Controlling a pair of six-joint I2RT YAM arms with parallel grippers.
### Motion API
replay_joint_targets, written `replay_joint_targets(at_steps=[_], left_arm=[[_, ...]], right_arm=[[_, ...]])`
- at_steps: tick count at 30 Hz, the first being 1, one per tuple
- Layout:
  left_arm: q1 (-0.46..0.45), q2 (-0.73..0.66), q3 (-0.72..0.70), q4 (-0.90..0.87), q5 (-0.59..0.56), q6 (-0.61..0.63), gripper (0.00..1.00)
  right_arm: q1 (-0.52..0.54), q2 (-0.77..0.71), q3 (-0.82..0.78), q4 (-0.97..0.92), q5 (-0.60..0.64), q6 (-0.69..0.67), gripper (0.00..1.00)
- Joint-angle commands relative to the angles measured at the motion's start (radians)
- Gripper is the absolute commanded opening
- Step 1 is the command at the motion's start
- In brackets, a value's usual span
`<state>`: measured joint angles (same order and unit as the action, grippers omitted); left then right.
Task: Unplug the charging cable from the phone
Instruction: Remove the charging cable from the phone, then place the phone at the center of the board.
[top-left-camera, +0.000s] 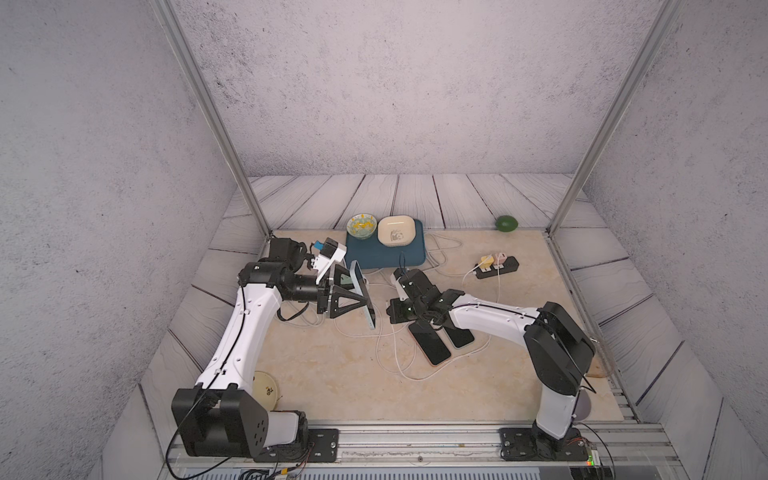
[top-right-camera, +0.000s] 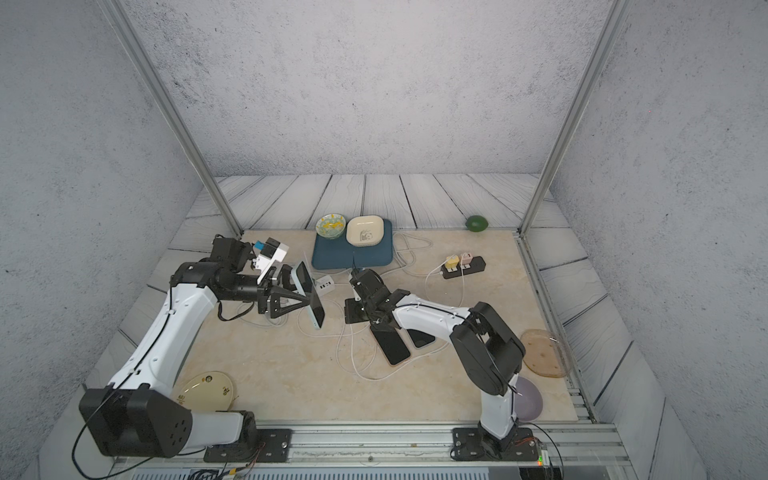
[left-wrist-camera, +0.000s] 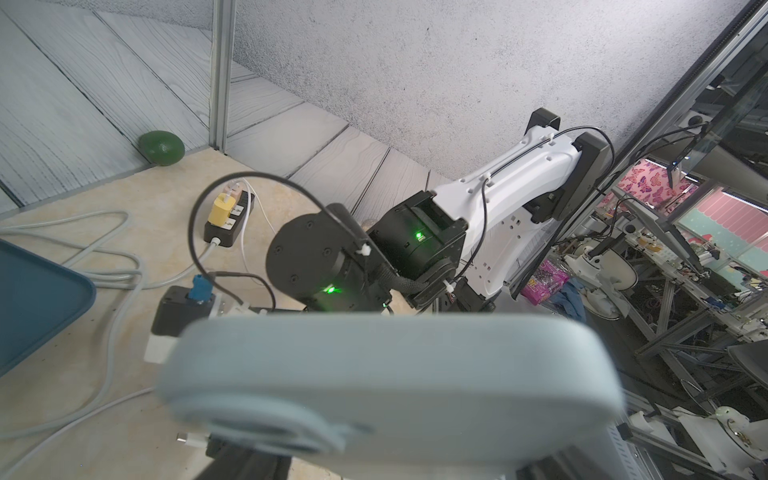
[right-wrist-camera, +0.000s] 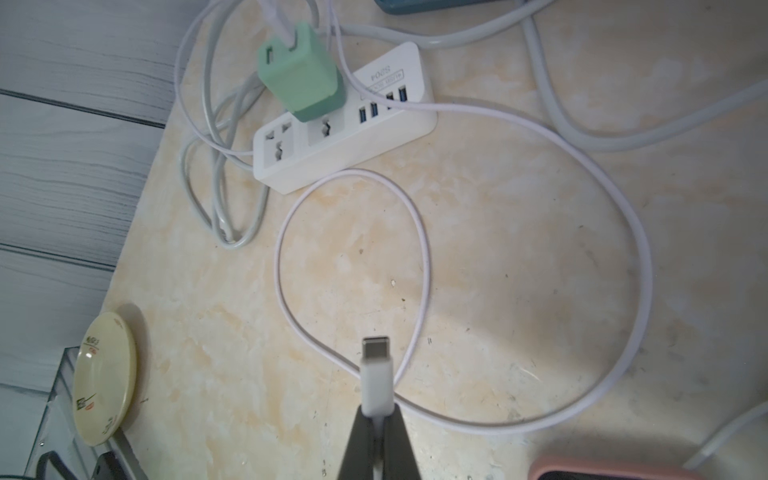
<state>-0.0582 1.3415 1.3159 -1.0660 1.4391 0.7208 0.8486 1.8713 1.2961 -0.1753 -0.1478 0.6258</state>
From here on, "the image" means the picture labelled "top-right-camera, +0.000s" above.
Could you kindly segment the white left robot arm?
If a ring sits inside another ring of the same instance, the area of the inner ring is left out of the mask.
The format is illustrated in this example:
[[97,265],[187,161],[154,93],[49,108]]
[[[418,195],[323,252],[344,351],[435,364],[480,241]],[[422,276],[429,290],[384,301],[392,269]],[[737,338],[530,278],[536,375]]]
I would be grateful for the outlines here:
[[287,245],[270,238],[248,243],[218,235],[209,256],[181,264],[147,334],[102,388],[79,403],[84,425],[100,453],[142,462],[205,452],[207,462],[284,462],[292,432],[261,430],[250,411],[195,412],[172,397],[178,375],[211,311],[226,301],[246,304],[271,318],[317,302],[305,263],[283,263]]

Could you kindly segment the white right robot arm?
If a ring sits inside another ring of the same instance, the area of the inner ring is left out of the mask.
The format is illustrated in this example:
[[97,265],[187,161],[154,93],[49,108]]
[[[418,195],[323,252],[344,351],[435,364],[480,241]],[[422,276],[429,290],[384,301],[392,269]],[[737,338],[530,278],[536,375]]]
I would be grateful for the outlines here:
[[379,346],[393,359],[404,360],[410,354],[402,330],[453,347],[467,377],[481,391],[478,431],[484,448],[495,455],[507,450],[517,435],[514,396],[526,349],[496,310],[485,302],[451,307],[408,290],[391,291],[371,269],[353,269],[349,283],[354,296],[345,301],[345,321],[367,322]]

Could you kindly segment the phone with pink case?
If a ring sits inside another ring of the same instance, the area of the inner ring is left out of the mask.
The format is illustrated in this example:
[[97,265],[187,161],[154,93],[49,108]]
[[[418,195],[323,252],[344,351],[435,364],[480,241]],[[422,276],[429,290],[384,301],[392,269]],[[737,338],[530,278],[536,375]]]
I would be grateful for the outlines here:
[[372,325],[371,332],[391,366],[398,365],[411,357],[411,352],[398,331],[384,324]]

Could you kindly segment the black phone white edge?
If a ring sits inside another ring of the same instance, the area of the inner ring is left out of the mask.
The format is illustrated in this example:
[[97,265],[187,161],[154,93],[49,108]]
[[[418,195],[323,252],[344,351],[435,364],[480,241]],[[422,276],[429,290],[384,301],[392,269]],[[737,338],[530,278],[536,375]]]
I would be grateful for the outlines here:
[[314,327],[321,329],[325,321],[325,310],[306,264],[299,262],[293,268],[291,277],[297,292],[306,298],[309,317]]

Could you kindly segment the phone with pale green case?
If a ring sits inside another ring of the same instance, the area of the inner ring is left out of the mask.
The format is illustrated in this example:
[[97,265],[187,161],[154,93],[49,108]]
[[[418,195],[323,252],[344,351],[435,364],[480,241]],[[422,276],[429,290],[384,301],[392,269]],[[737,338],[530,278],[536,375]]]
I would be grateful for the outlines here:
[[414,329],[408,329],[407,333],[411,339],[411,342],[413,343],[414,347],[417,349],[424,348],[430,344],[432,344],[436,338],[433,335],[424,333],[419,330]]

